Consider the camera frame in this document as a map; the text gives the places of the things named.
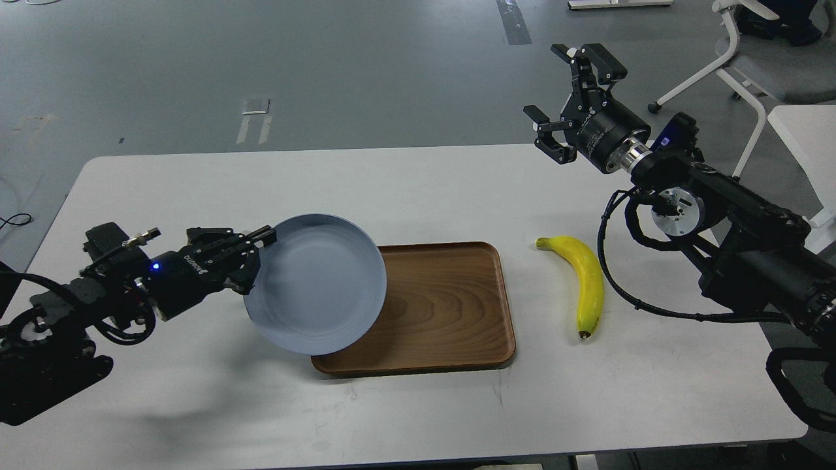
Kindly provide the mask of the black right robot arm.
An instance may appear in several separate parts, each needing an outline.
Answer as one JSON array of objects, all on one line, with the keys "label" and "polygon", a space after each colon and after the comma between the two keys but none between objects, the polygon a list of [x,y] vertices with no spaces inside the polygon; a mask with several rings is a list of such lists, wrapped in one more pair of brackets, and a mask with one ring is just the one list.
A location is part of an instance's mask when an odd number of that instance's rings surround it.
[{"label": "black right robot arm", "polygon": [[[812,349],[770,352],[765,370],[785,404],[806,425],[834,432],[834,414],[809,407],[786,378],[785,361],[824,363],[823,382],[834,390],[834,267],[806,249],[810,224],[705,163],[698,125],[674,115],[649,142],[651,128],[618,102],[611,90],[627,69],[602,44],[551,51],[570,66],[572,92],[558,120],[535,105],[535,145],[558,164],[582,155],[603,174],[624,170],[632,187],[610,197],[598,226],[598,265],[610,286],[635,309],[713,323],[791,324],[814,342]],[[699,271],[699,291],[725,313],[682,313],[629,294],[610,274],[604,240],[619,205],[630,236],[658,252],[679,252]]]}]

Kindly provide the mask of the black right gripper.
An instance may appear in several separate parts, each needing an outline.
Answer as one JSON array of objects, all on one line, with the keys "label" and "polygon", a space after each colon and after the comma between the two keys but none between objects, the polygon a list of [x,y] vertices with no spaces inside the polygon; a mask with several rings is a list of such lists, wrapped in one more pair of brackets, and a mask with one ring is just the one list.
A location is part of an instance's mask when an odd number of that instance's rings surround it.
[{"label": "black right gripper", "polygon": [[[535,147],[558,164],[573,163],[579,152],[600,172],[616,172],[619,146],[630,137],[645,143],[651,133],[645,120],[611,98],[628,69],[603,44],[553,44],[551,51],[570,66],[572,92],[564,108],[566,120],[552,121],[537,105],[523,107],[536,132]],[[565,131],[569,145],[555,139],[558,131]]]}]

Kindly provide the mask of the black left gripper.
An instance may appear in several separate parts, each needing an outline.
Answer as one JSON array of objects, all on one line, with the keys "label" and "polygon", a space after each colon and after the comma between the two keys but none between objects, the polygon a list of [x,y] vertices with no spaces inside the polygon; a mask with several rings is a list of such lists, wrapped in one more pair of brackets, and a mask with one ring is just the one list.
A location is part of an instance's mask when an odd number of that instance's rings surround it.
[{"label": "black left gripper", "polygon": [[248,233],[234,232],[230,227],[190,227],[186,240],[192,247],[150,260],[147,295],[162,321],[170,321],[224,289],[250,294],[262,265],[259,252],[251,252],[251,245],[274,244],[276,232],[270,226]]}]

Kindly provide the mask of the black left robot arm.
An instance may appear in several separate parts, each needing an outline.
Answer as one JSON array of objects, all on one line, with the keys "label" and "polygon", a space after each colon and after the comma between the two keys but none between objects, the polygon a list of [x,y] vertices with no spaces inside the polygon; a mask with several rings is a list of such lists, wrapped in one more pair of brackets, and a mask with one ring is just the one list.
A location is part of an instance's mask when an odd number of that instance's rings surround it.
[{"label": "black left robot arm", "polygon": [[110,375],[114,361],[96,353],[90,328],[114,344],[137,345],[158,321],[210,294],[230,289],[247,295],[261,267],[259,250],[277,240],[270,226],[249,233],[191,227],[184,247],[150,258],[143,247],[158,235],[156,227],[135,237],[113,222],[93,227],[83,246],[90,265],[66,285],[3,271],[3,279],[44,288],[2,326],[3,424],[21,425]]}]

